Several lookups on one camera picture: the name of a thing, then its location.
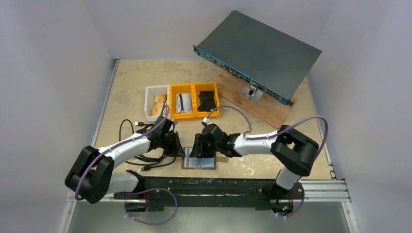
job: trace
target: white wall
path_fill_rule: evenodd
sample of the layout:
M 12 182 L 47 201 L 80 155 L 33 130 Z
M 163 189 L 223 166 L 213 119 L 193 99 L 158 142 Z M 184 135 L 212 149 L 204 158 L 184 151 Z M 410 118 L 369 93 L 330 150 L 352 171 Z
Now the white wall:
M 233 10 L 313 45 L 338 0 L 85 0 L 116 58 L 192 59 Z
M 81 0 L 0 2 L 0 228 L 51 233 L 113 64 Z
M 361 232 L 411 232 L 412 2 L 340 0 L 309 77 Z

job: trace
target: small wooden board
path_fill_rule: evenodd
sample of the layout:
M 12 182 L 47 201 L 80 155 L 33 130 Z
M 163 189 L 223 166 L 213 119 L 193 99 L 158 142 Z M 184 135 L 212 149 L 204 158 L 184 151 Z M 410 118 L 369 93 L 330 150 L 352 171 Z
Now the small wooden board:
M 256 116 L 267 124 L 279 129 L 296 105 L 297 98 L 292 97 L 294 104 L 292 107 L 281 104 L 279 101 L 263 94 L 257 103 L 254 103 L 242 95 L 242 90 L 249 86 L 232 74 L 222 71 L 216 78 L 218 93 L 221 97 L 228 99 L 243 110 Z

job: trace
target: cable connector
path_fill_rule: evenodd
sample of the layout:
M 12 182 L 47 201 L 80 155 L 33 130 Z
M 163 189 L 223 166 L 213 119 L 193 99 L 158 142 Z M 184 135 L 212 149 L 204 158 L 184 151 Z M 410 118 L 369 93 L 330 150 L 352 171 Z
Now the cable connector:
M 206 125 L 208 125 L 208 124 L 210 124 L 210 123 L 211 123 L 211 122 L 210 122 L 209 118 L 207 118 L 207 117 L 203 118 L 203 121 L 202 121 L 202 125 L 203 125 L 203 126 L 206 126 Z
M 144 122 L 140 122 L 140 121 L 137 122 L 137 121 L 136 121 L 136 122 L 135 122 L 135 125 L 136 125 L 136 126 L 145 126 L 146 124 L 145 124 Z
M 141 170 L 141 171 L 148 171 L 148 170 L 150 170 L 150 169 L 152 169 L 151 166 L 144 166 L 144 167 L 142 167 L 140 170 Z

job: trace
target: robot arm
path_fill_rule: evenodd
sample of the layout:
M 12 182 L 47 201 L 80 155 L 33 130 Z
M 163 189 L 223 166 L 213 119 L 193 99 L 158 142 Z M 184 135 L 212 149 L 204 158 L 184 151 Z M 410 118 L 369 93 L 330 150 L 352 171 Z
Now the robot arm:
M 310 174 L 319 149 L 315 141 L 295 129 L 277 137 L 270 137 L 277 133 L 275 131 L 249 135 L 246 139 L 240 133 L 227 135 L 215 124 L 204 126 L 202 133 L 196 135 L 190 157 L 211 157 L 216 151 L 227 157 L 272 154 L 284 165 L 276 179 L 276 185 L 285 191 L 292 189 L 300 177 Z M 279 131 L 288 127 L 283 125 Z
M 66 177 L 65 185 L 72 191 L 76 191 L 87 167 L 101 153 L 108 151 L 96 162 L 94 169 L 87 172 L 80 185 L 80 196 L 94 204 L 107 193 L 133 191 L 138 184 L 138 178 L 129 172 L 112 174 L 114 168 L 138 154 L 157 148 L 162 148 L 166 156 L 184 156 L 178 133 L 170 130 L 174 122 L 166 119 L 161 123 L 162 119 L 163 117 L 160 116 L 154 124 L 161 124 L 156 130 L 139 139 L 135 140 L 146 132 L 138 131 L 131 137 L 108 147 L 95 149 L 87 146 L 83 148 Z

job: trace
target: beige stone surface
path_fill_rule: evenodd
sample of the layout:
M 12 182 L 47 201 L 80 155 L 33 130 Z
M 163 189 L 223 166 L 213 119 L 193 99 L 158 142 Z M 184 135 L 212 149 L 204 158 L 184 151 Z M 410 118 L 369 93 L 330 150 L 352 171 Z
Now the beige stone surface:
M 102 124 L 97 137 L 97 147 L 111 145 L 118 141 L 119 125 L 122 120 L 132 122 L 145 121 L 144 99 L 146 86 L 166 85 L 174 83 L 210 82 L 221 72 L 221 69 L 207 61 L 201 60 L 121 60 L 110 96 L 104 113 Z M 294 109 L 285 124 L 295 122 L 314 115 L 308 83 L 306 80 L 297 89 L 298 98 Z M 232 105 L 221 98 L 221 105 Z M 243 111 L 252 124 L 252 134 L 269 133 L 275 129 Z M 245 119 L 233 109 L 221 109 L 219 118 L 211 118 L 213 123 L 226 133 L 242 133 L 248 126 Z M 176 130 L 179 132 L 183 147 L 192 147 L 194 136 L 201 132 L 201 120 L 179 121 Z M 310 120 L 297 127 L 310 138 L 321 142 L 321 136 L 316 120 Z M 129 137 L 131 129 L 123 125 L 122 138 Z M 162 149 L 153 150 L 146 156 L 159 157 Z M 162 163 L 168 163 L 172 158 L 166 158 Z M 282 168 L 282 164 L 273 155 L 248 155 L 242 158 L 230 158 L 227 163 L 217 163 L 216 170 L 181 169 L 181 158 L 172 165 L 154 168 L 150 171 L 140 171 L 140 166 L 122 164 L 115 172 L 126 169 L 138 171 L 147 176 L 184 176 L 184 177 L 220 177 L 220 178 L 274 178 Z M 313 165 L 310 176 L 303 179 L 330 180 L 329 168 L 324 151 Z

